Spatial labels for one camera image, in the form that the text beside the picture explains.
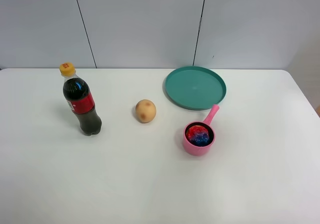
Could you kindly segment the multicoloured fuzzy ball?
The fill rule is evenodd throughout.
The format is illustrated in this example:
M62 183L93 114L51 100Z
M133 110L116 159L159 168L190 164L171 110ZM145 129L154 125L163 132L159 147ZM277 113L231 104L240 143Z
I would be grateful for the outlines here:
M210 143L209 131L201 125L194 125L186 131L187 140L194 146L204 147Z

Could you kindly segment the tan toy potato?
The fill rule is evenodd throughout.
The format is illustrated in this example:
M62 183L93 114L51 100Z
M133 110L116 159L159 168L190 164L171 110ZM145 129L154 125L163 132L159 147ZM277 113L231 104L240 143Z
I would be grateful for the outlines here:
M135 106L135 115L141 123L149 123L156 116L155 104L147 99L140 100Z

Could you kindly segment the teal round plate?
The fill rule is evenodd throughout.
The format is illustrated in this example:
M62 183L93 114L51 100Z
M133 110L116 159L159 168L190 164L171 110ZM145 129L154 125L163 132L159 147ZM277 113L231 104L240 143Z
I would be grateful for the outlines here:
M186 66L175 69L167 75L163 90L177 106L202 111L219 104L226 96L227 86L212 70Z

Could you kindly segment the pink toy saucepan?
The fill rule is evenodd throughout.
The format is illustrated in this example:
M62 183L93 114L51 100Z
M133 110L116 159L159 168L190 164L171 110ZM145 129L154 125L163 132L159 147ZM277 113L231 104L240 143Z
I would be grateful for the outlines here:
M219 106L214 104L209 112L209 114L207 115L207 117L204 119L204 121L195 121L195 122L191 122L190 124L188 124L185 128L184 128L184 134L183 134L183 147L185 149L185 151L191 155L194 156L202 156L205 155L206 153L208 153L208 151L210 150L211 146L213 145L214 141L215 141L215 132L214 130L211 128L210 124L215 116L215 114L218 112L219 110ZM187 138L186 138L186 131L194 126L194 125L201 125L204 126L208 131L209 131L209 135L210 135L210 143L207 146L204 147L198 147L198 146L194 146L193 144L191 144Z

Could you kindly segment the cola bottle yellow cap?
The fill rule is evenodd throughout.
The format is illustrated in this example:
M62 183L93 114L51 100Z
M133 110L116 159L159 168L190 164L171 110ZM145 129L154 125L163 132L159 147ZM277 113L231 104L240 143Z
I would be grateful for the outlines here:
M96 105L88 84L76 74L72 63L60 64L59 70L64 77L63 95L77 117L82 133L87 136L99 134L102 121L96 112Z

